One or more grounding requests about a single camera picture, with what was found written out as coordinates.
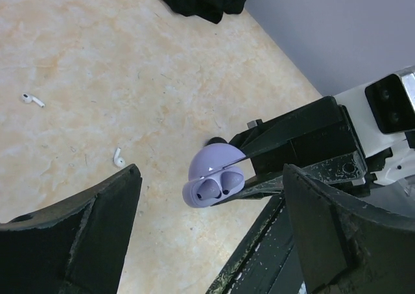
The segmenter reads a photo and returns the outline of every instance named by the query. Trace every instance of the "black metal bracket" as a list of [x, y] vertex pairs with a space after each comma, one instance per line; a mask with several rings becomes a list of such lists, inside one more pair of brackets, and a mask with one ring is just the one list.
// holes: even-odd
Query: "black metal bracket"
[[2, 293], [117, 293], [141, 189], [133, 164], [0, 224]]
[[283, 191], [283, 166], [294, 164], [327, 184], [367, 173], [364, 153], [344, 106], [324, 97], [236, 135], [229, 144], [251, 159], [255, 176], [239, 193], [219, 202], [262, 199]]
[[415, 220], [284, 169], [285, 199], [307, 292], [415, 293]]

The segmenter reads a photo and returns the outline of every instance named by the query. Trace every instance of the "beige tile floor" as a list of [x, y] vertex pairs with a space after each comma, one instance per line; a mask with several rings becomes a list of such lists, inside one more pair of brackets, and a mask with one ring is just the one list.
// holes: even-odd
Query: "beige tile floor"
[[204, 293], [266, 203], [187, 207], [203, 141], [319, 97], [246, 12], [213, 25], [159, 0], [0, 0], [0, 87], [0, 222], [114, 174], [116, 146], [140, 168], [131, 294]]

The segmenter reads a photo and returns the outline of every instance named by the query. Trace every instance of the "scratched black surface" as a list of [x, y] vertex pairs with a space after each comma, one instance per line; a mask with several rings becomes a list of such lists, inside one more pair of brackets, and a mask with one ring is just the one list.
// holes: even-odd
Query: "scratched black surface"
[[[283, 288], [293, 289], [291, 292], [285, 291], [284, 294], [297, 293], [303, 278], [297, 254], [290, 256], [293, 247], [289, 215], [287, 208], [284, 207], [260, 244], [255, 247], [242, 271], [235, 277], [230, 293], [277, 294], [282, 293], [280, 290]], [[288, 272], [293, 276], [287, 278]]]

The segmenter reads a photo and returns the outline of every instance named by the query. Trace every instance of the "white wall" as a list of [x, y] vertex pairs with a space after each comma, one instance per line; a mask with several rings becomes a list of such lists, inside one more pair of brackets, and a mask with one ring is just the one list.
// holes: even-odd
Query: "white wall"
[[415, 0], [247, 0], [322, 95], [415, 64]]

